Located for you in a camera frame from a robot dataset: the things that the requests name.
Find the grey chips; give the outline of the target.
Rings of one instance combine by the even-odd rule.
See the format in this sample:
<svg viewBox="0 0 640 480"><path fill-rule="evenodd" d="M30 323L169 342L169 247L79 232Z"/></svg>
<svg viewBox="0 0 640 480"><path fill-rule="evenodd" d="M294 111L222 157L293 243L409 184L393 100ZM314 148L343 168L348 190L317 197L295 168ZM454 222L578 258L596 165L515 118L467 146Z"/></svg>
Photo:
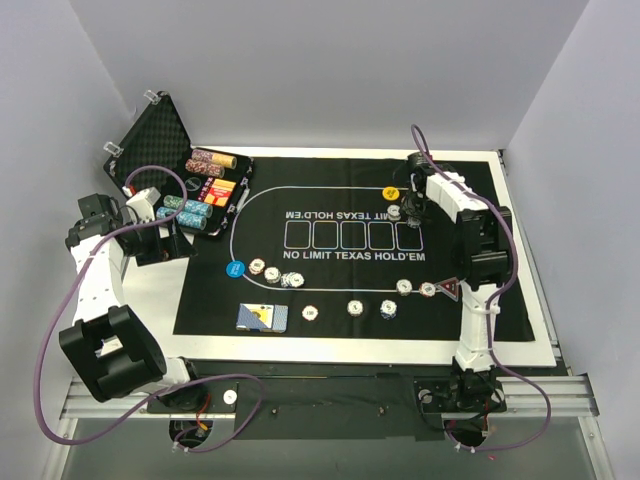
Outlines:
<svg viewBox="0 0 640 480"><path fill-rule="evenodd" d="M402 210L399 205L389 205L387 208L387 217L391 221L400 221L402 218Z"/></svg>
<svg viewBox="0 0 640 480"><path fill-rule="evenodd" d="M408 279L400 279L396 282L396 291L401 296L408 296L413 291L413 285Z"/></svg>
<svg viewBox="0 0 640 480"><path fill-rule="evenodd" d="M267 283L278 283L281 279L281 271L277 267L267 267L264 270L264 278Z"/></svg>

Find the blue small blind button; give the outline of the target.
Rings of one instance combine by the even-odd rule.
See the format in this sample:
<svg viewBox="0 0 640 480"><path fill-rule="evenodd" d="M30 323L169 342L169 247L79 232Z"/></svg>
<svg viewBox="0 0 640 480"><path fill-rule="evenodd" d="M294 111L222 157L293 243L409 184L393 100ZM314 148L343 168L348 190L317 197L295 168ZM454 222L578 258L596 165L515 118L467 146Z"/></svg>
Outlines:
<svg viewBox="0 0 640 480"><path fill-rule="evenodd" d="M225 273L229 278L241 278L246 272L246 265L239 260L230 261L225 268Z"/></svg>

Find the red 100 chip stack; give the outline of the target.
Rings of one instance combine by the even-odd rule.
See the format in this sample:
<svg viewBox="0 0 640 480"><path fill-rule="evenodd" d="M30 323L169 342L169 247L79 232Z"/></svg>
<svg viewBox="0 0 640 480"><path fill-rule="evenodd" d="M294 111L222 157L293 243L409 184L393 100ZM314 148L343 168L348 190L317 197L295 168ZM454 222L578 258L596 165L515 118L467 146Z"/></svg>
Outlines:
<svg viewBox="0 0 640 480"><path fill-rule="evenodd" d="M319 310L313 305L306 305L302 310L302 317L306 321L314 321L318 318Z"/></svg>

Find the red chips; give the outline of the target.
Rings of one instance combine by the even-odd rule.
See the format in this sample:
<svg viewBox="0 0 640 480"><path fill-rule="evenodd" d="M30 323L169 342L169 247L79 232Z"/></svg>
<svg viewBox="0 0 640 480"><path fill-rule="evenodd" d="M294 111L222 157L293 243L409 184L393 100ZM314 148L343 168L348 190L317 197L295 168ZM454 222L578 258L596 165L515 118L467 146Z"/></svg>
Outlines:
<svg viewBox="0 0 640 480"><path fill-rule="evenodd" d="M266 262L261 258L254 258L248 265L248 271L252 275L260 275L266 268Z"/></svg>
<svg viewBox="0 0 640 480"><path fill-rule="evenodd" d="M419 293L426 298L432 298L437 293L437 289L433 283L423 282L419 286Z"/></svg>

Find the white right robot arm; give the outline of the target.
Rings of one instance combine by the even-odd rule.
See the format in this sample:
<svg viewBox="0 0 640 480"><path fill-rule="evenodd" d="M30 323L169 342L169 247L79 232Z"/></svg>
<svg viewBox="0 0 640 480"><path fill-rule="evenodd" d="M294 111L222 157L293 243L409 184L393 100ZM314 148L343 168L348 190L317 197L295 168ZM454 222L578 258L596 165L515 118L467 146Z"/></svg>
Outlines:
<svg viewBox="0 0 640 480"><path fill-rule="evenodd" d="M416 152L407 158L409 187L401 210L423 219L437 206L454 224L452 264L462 299L461 330L447 383L447 399L471 410L497 402L493 328L500 313L500 289L513 271L511 211L494 207L465 183Z"/></svg>

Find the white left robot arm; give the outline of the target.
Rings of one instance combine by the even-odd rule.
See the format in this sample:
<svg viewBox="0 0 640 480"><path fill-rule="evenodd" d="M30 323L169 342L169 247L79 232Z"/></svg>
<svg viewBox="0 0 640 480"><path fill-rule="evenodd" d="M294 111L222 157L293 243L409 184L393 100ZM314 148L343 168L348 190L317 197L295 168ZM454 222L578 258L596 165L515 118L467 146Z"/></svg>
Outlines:
<svg viewBox="0 0 640 480"><path fill-rule="evenodd" d="M204 403L204 384L194 379L188 360L163 354L124 296L130 259L146 266L196 253L176 222L168 236L160 235L153 223L159 199L157 189L147 188L124 205L103 194L79 200L82 217L65 245L84 277L73 323L60 332L59 345L95 400L171 388L172 402L192 412Z"/></svg>

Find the yellow big blind button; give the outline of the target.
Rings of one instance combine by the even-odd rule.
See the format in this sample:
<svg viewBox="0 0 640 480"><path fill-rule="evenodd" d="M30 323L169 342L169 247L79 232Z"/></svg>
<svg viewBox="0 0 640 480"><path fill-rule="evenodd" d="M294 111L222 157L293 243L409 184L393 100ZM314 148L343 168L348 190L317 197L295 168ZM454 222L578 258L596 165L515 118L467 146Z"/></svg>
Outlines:
<svg viewBox="0 0 640 480"><path fill-rule="evenodd" d="M395 201L400 197L400 191L395 187L385 187L382 190L382 196L385 200Z"/></svg>

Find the blue 5 chip stack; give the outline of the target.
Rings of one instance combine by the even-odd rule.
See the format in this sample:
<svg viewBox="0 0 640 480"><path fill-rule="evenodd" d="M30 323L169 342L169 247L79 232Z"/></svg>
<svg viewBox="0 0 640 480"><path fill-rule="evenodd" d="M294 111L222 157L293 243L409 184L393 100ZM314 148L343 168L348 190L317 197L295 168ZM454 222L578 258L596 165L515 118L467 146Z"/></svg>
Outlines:
<svg viewBox="0 0 640 480"><path fill-rule="evenodd" d="M385 320L390 320L396 317L398 307L395 301L385 299L381 302L379 312L380 316Z"/></svg>

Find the grey 1 chip stack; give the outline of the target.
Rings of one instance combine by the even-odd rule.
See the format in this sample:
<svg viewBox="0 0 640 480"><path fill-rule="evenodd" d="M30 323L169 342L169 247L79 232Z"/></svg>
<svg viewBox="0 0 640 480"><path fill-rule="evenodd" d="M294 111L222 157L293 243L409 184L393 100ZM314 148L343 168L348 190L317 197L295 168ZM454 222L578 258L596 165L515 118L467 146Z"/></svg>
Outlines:
<svg viewBox="0 0 640 480"><path fill-rule="evenodd" d="M363 314L364 306L359 300L351 300L347 304L347 312L351 317L359 317Z"/></svg>

